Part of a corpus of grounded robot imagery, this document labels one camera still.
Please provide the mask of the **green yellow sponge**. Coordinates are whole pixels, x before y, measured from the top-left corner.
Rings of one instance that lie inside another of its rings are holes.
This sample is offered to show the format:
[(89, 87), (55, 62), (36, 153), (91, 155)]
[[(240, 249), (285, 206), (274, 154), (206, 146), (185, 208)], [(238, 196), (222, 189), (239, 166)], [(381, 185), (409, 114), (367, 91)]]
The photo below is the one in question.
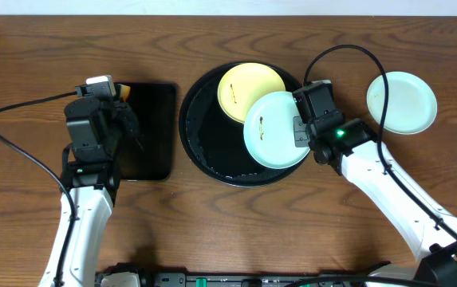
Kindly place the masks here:
[(131, 87), (123, 84), (115, 84), (115, 88), (117, 96), (121, 101), (125, 102), (130, 95)]

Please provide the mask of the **mint plate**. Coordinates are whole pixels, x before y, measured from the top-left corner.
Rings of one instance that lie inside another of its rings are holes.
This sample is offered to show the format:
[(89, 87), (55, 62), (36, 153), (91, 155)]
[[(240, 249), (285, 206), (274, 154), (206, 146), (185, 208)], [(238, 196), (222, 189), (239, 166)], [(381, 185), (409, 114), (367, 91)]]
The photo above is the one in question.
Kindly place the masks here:
[(386, 73), (388, 108), (384, 129), (396, 134), (412, 135), (428, 129), (438, 112), (437, 99), (430, 86), (411, 73)]
[(301, 162), (309, 147), (297, 147), (294, 117), (299, 116), (291, 92), (272, 92), (251, 107), (243, 139), (251, 157), (264, 167), (284, 169)]

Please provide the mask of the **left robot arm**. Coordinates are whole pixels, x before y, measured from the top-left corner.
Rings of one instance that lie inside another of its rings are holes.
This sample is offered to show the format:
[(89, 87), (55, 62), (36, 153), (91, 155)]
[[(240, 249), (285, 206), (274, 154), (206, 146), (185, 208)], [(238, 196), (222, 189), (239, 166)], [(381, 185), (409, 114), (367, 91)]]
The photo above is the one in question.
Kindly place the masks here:
[(61, 217), (42, 286), (92, 286), (100, 244), (120, 185), (117, 155), (140, 132), (125, 100), (84, 97), (65, 107), (72, 142), (62, 162)]

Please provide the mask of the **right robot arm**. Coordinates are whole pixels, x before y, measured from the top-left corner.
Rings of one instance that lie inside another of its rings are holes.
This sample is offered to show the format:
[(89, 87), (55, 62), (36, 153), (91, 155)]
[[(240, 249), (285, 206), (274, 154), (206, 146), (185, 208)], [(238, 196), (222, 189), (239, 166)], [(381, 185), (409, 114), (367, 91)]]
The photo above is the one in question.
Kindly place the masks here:
[(293, 98), (299, 111), (297, 145), (309, 147), (317, 163), (328, 164), (362, 190), (419, 263), (415, 268), (382, 263), (370, 276), (457, 286), (457, 218), (407, 174), (363, 120), (345, 120), (330, 81), (314, 81), (294, 91)]

